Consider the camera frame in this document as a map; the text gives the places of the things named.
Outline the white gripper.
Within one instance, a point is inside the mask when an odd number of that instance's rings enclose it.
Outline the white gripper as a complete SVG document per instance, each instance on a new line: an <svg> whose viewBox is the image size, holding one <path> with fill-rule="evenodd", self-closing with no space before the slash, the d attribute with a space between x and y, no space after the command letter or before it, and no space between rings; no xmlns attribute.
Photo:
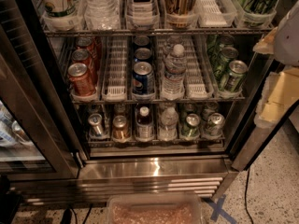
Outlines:
<svg viewBox="0 0 299 224"><path fill-rule="evenodd" d="M278 62L287 66L267 77L262 98L257 104L254 123L267 129L274 127L299 99L299 1L269 34L253 47L260 54L274 53Z"/></svg>

